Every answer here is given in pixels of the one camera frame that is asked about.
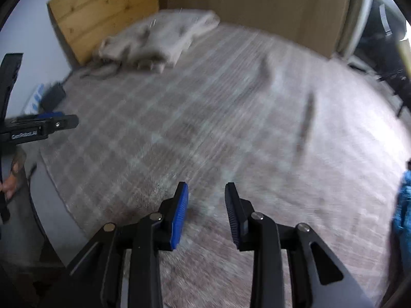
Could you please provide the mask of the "person's left hand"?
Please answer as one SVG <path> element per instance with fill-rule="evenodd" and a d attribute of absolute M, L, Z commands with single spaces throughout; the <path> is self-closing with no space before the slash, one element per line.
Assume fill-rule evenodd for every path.
<path fill-rule="evenodd" d="M 18 163 L 12 164 L 11 173 L 1 183 L 1 192 L 4 193 L 6 200 L 11 199 L 21 186 L 20 171 L 22 166 Z"/>

